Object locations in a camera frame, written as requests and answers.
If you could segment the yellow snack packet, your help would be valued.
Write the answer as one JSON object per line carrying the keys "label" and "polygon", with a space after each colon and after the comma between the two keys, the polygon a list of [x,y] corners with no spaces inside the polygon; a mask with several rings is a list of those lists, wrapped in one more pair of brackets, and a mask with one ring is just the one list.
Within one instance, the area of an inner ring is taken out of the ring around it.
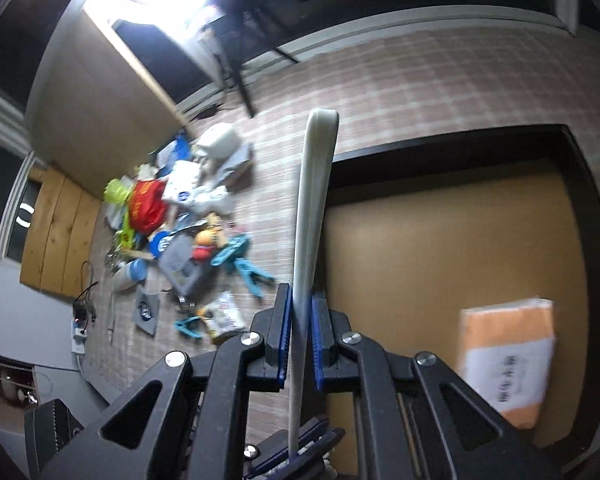
{"label": "yellow snack packet", "polygon": [[197,315],[206,326],[212,344],[222,344],[247,329],[234,295],[228,290],[221,292],[210,304],[201,307]]}

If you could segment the orange head toy figure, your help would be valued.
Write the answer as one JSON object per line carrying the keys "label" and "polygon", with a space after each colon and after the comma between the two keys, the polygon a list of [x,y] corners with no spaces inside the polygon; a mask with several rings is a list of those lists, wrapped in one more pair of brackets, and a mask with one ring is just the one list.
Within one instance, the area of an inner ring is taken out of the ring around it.
{"label": "orange head toy figure", "polygon": [[212,212],[204,218],[202,229],[194,237],[193,259],[198,262],[208,261],[227,244],[223,219]]}

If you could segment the blue round lid container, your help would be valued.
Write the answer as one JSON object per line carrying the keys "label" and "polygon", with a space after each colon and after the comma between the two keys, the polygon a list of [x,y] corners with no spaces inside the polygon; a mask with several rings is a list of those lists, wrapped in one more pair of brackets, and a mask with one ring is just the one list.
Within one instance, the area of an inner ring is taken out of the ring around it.
{"label": "blue round lid container", "polygon": [[162,230],[152,233],[148,244],[151,255],[158,259],[164,253],[172,238],[173,235],[169,231]]}

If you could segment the orange white tissue pack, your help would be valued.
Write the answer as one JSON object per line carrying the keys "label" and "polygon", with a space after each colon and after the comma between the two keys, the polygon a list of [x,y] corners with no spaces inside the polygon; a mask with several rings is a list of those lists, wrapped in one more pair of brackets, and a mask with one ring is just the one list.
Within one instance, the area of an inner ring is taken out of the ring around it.
{"label": "orange white tissue pack", "polygon": [[464,309],[457,374],[514,427],[531,429],[540,417],[555,342],[548,299]]}

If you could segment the white shoehorn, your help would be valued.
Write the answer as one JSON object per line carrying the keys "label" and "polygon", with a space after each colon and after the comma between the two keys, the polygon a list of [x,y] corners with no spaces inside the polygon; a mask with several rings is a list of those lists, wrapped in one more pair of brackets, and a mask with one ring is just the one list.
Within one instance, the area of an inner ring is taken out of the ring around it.
{"label": "white shoehorn", "polygon": [[316,108],[306,123],[299,174],[290,340],[289,457],[299,451],[299,429],[306,347],[309,340],[310,298],[320,246],[326,194],[339,128],[336,110]]}

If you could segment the light blue clothespin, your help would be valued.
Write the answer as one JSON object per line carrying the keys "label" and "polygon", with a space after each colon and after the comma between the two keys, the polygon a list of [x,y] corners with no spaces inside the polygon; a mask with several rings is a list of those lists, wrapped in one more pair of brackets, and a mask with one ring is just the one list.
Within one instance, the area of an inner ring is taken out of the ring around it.
{"label": "light blue clothespin", "polygon": [[202,338],[202,333],[198,330],[200,323],[200,317],[197,315],[183,318],[182,320],[176,320],[174,322],[174,328],[182,335],[199,340]]}

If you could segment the grey clear card box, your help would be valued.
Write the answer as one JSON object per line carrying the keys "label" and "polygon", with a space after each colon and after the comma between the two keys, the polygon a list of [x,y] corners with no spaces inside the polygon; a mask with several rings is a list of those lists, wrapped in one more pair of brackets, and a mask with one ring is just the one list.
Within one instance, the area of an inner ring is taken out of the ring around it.
{"label": "grey clear card box", "polygon": [[158,267],[178,296],[199,301],[211,287],[211,266],[194,259],[194,240],[187,235],[170,240],[158,259]]}

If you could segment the white bottle blue cap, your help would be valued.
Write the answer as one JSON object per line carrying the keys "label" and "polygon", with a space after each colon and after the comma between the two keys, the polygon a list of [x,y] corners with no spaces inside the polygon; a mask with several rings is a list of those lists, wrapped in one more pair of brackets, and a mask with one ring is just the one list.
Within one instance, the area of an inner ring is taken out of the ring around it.
{"label": "white bottle blue cap", "polygon": [[114,274],[112,289],[114,292],[127,290],[139,282],[146,280],[148,274],[147,263],[142,259],[134,259],[123,263]]}

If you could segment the grey patch with logo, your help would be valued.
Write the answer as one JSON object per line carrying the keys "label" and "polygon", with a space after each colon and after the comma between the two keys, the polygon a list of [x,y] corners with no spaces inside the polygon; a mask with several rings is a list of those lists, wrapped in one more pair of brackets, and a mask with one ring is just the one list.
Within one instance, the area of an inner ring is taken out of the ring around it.
{"label": "grey patch with logo", "polygon": [[156,294],[148,294],[143,286],[138,286],[135,292],[135,308],[132,322],[145,334],[153,337],[158,327],[160,301]]}

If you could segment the black storage box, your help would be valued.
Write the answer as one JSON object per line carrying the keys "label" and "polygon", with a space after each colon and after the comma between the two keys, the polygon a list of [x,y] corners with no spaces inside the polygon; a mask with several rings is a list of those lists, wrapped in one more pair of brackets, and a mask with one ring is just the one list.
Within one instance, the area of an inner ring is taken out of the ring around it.
{"label": "black storage box", "polygon": [[[600,424],[600,194],[563,125],[337,156],[315,271],[339,350],[331,419],[363,479],[558,479]],[[518,429],[457,374],[460,311],[544,298],[555,349]]]}

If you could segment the white crumpled plastic bag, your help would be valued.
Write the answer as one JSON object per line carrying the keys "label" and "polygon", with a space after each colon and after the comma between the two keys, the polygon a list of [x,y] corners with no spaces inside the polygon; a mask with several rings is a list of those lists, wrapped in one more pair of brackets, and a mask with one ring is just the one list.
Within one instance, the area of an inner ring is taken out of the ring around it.
{"label": "white crumpled plastic bag", "polygon": [[190,205],[190,210],[198,217],[205,217],[208,214],[230,216],[234,209],[234,197],[224,185],[199,192]]}

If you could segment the red fabric bag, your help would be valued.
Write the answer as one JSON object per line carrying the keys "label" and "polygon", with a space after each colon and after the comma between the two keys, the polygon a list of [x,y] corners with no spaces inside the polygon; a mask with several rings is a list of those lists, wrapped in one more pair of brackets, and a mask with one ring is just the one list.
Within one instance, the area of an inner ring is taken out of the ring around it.
{"label": "red fabric bag", "polygon": [[138,181],[134,186],[128,203],[130,227],[134,231],[149,235],[163,224],[165,188],[166,184],[160,180]]}

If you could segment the white tissue packet blue logo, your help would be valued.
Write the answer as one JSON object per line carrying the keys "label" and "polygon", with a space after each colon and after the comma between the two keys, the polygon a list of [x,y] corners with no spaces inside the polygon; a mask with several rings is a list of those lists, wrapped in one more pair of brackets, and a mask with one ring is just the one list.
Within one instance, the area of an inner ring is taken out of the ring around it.
{"label": "white tissue packet blue logo", "polygon": [[193,203],[201,172],[199,162],[177,160],[166,179],[162,200],[169,204],[188,207]]}

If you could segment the grey plastic mailer bag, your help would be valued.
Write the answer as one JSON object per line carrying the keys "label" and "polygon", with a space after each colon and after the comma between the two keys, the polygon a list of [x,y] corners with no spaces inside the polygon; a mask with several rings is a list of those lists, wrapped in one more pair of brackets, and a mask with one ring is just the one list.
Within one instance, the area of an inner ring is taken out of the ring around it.
{"label": "grey plastic mailer bag", "polygon": [[243,190],[251,183],[253,164],[253,145],[242,144],[216,172],[215,185],[225,186],[230,192]]}

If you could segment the white power adapter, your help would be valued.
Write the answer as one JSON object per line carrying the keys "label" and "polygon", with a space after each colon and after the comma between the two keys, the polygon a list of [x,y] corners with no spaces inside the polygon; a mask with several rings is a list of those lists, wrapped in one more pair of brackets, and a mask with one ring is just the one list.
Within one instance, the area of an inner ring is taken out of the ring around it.
{"label": "white power adapter", "polygon": [[233,124],[219,122],[202,133],[193,142],[192,151],[196,156],[225,160],[242,145],[242,137]]}

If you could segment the yellow green shuttlecock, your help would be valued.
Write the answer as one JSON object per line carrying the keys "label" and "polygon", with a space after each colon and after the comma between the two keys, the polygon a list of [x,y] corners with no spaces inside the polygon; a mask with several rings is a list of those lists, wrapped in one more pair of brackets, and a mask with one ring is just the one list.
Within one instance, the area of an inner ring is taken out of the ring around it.
{"label": "yellow green shuttlecock", "polygon": [[123,206],[132,192],[132,185],[121,179],[111,179],[104,189],[104,202],[111,205]]}

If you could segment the wooden cabinet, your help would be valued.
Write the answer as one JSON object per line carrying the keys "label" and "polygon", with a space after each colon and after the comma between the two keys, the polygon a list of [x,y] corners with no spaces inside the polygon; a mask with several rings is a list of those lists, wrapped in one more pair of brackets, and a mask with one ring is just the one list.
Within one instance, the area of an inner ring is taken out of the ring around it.
{"label": "wooden cabinet", "polygon": [[35,154],[94,196],[186,127],[116,32],[83,9],[50,37],[24,121]]}

